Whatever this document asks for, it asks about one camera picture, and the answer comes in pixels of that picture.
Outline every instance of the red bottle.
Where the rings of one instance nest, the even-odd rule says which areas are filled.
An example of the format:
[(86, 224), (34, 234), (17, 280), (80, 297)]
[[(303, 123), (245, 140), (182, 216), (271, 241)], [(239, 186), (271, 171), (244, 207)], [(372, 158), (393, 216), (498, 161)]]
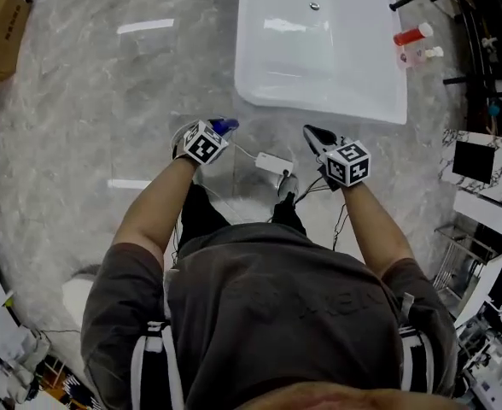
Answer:
[(397, 45), (407, 45), (420, 39), (431, 37), (432, 35), (433, 27), (429, 23), (422, 23), (410, 31), (398, 33), (394, 36), (394, 41)]

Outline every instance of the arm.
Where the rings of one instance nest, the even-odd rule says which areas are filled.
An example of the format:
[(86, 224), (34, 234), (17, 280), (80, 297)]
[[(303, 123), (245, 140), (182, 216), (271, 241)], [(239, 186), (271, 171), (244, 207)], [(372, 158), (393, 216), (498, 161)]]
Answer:
[(365, 184), (342, 192), (365, 264), (379, 278), (396, 262), (414, 259), (405, 234)]
[(198, 164), (187, 158), (173, 161), (130, 206), (113, 245), (137, 244), (162, 263), (197, 168)]

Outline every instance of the shoe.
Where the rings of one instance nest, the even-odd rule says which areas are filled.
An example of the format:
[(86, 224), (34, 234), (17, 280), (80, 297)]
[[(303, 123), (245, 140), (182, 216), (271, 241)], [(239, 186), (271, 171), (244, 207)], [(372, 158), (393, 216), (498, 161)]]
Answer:
[(279, 201), (283, 202), (288, 197), (295, 199), (299, 194), (299, 179), (294, 175), (283, 176), (277, 183), (277, 196)]

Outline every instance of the person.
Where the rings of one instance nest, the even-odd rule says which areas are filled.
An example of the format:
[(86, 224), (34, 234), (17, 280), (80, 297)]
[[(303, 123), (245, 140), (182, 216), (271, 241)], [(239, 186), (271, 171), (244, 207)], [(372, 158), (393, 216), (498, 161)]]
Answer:
[[(90, 292), (82, 355), (105, 408), (132, 407), (132, 351), (164, 302), (190, 410), (460, 408), (443, 397), (456, 370), (450, 315), (365, 184), (342, 189), (363, 264), (306, 237), (294, 192), (283, 193), (271, 223), (230, 225), (193, 183), (198, 167), (179, 157), (141, 193)], [(180, 213), (164, 299), (163, 257)], [(400, 390), (408, 295), (407, 318), (435, 356), (434, 394)], [(169, 408), (162, 390), (140, 407)]]

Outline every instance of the white bottle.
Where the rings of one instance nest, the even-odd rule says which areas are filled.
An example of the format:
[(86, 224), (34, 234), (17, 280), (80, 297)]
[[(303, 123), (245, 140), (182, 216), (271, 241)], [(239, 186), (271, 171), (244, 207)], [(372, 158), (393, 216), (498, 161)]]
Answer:
[(434, 57), (443, 57), (445, 55), (442, 47), (434, 47), (433, 49), (417, 49), (412, 51), (401, 50), (397, 57), (397, 62), (403, 68), (415, 67), (423, 64), (427, 60)]

